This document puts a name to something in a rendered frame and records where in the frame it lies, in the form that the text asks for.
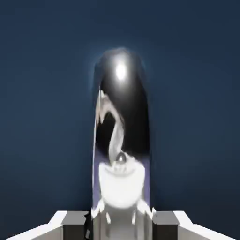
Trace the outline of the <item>shiny dark curved metal handle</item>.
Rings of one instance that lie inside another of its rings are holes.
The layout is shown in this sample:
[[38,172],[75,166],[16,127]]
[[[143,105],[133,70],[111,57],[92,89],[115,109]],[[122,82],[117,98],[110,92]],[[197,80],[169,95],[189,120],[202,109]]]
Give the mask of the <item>shiny dark curved metal handle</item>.
[[94,69],[91,240],[152,240],[149,101],[140,57],[107,50]]

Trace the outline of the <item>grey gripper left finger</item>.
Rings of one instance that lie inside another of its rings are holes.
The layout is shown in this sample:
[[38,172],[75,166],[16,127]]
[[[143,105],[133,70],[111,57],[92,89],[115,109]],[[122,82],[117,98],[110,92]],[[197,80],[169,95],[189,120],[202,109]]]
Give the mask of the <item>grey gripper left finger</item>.
[[58,210],[47,224],[4,240],[86,240],[88,211]]

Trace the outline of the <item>dark blue cabinet door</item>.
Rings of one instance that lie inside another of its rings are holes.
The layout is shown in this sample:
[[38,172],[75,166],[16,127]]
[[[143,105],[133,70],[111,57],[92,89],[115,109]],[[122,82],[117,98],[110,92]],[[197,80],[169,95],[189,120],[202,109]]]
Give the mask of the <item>dark blue cabinet door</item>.
[[0,240],[91,201],[93,70],[144,63],[153,204],[240,240],[240,0],[0,0]]

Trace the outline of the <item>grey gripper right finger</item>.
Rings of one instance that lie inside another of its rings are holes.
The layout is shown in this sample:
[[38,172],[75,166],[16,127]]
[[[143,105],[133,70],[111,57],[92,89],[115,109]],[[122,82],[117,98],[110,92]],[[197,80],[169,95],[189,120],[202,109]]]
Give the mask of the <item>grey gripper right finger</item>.
[[157,211],[152,217],[152,240],[236,240],[194,224],[181,210]]

